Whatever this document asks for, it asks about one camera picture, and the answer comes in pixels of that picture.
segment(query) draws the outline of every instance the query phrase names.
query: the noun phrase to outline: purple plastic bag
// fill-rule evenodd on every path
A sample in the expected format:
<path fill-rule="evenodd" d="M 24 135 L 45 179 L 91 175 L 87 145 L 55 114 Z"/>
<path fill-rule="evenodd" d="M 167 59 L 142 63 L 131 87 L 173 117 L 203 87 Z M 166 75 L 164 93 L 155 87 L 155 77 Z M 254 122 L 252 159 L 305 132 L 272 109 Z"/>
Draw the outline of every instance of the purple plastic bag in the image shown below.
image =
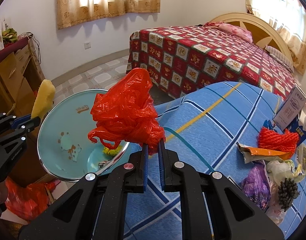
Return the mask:
<path fill-rule="evenodd" d="M 263 160 L 254 162 L 254 167 L 242 181 L 242 191 L 260 209 L 264 210 L 268 206 L 271 193 L 266 165 Z"/>

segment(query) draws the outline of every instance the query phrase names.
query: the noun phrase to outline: red plastic bag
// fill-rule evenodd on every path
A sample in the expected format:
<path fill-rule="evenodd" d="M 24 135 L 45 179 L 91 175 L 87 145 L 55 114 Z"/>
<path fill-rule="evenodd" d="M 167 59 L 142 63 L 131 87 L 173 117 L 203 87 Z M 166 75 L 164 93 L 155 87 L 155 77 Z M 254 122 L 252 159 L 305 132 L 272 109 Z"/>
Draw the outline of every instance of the red plastic bag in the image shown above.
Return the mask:
<path fill-rule="evenodd" d="M 148 93 L 152 82 L 147 70 L 135 68 L 114 85 L 106 94 L 97 94 L 91 109 L 96 128 L 88 133 L 92 142 L 116 149 L 122 140 L 149 145 L 149 154 L 157 152 L 165 132 L 158 124 L 153 99 Z M 103 140 L 115 142 L 114 145 Z"/>
<path fill-rule="evenodd" d="M 18 217 L 30 221 L 40 215 L 48 206 L 45 186 L 53 191 L 56 182 L 32 183 L 26 188 L 18 186 L 11 178 L 6 179 L 8 199 L 5 204 L 8 210 Z"/>

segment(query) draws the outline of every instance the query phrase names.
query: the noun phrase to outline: headboard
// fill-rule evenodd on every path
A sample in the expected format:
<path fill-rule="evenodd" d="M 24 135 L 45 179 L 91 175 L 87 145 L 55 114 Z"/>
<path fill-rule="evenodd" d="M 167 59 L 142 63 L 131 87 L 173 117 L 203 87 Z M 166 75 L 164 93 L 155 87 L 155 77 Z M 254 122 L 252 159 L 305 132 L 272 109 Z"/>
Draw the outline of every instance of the headboard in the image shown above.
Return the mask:
<path fill-rule="evenodd" d="M 253 43 L 264 49 L 266 45 L 281 51 L 291 62 L 292 57 L 288 46 L 275 29 L 260 18 L 248 13 L 227 13 L 210 22 L 225 22 L 239 26 L 252 33 Z"/>

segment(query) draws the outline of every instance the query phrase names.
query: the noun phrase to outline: yellow stripe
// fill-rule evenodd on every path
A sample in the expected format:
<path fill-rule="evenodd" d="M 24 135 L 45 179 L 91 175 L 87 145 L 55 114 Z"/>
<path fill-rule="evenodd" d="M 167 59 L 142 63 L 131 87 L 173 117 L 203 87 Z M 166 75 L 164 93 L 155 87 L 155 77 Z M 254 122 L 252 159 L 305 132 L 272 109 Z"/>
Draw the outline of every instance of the yellow stripe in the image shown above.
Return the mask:
<path fill-rule="evenodd" d="M 189 127 L 191 124 L 193 124 L 194 122 L 196 122 L 197 120 L 199 120 L 201 117 L 205 116 L 206 113 L 210 112 L 214 107 L 216 107 L 219 103 L 221 103 L 223 101 L 224 98 L 226 98 L 229 94 L 231 94 L 239 85 L 241 85 L 241 83 L 237 84 L 236 86 L 234 86 L 233 88 L 231 88 L 229 90 L 229 92 L 227 92 L 223 98 L 218 99 L 215 103 L 213 103 L 213 105 L 211 105 L 209 108 L 207 108 L 206 110 L 204 110 L 202 113 L 200 113 L 198 116 L 194 117 L 193 119 L 191 119 L 190 121 L 188 121 L 186 124 L 182 125 L 180 128 L 178 128 L 176 130 L 177 133 L 180 133 L 181 131 L 183 131 L 185 128 Z M 166 138 L 166 141 L 172 139 L 174 137 L 173 134 L 169 135 Z"/>
<path fill-rule="evenodd" d="M 274 109 L 275 113 L 278 111 L 279 105 L 280 105 L 280 97 L 278 97 L 278 103 L 276 104 L 276 107 Z"/>

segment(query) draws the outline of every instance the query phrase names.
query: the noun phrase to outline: blue plaid cloth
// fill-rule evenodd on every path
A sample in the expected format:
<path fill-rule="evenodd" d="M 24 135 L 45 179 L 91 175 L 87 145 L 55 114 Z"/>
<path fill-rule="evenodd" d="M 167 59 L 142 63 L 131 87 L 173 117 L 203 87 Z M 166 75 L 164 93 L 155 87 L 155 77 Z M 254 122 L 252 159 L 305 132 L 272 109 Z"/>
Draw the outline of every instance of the blue plaid cloth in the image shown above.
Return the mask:
<path fill-rule="evenodd" d="M 167 149 L 176 151 L 181 161 L 189 163 L 197 171 L 220 171 L 239 187 L 253 164 L 244 163 L 236 142 L 256 147 L 263 122 L 272 119 L 274 111 L 281 105 L 281 98 L 246 83 L 233 90 L 237 84 L 215 83 L 156 106 L 156 110 L 157 120 L 165 128 L 166 136 L 175 135 L 166 142 Z M 175 132 L 219 99 L 222 101 L 205 116 L 183 131 Z M 139 150 L 136 144 L 131 144 L 131 148 L 132 152 Z M 146 192 L 128 195 L 124 239 L 180 240 L 179 194 L 161 190 L 157 154 L 149 159 L 148 165 Z M 299 184 L 299 189 L 300 196 L 280 224 L 285 238 L 292 234 L 306 214 L 306 178 Z"/>

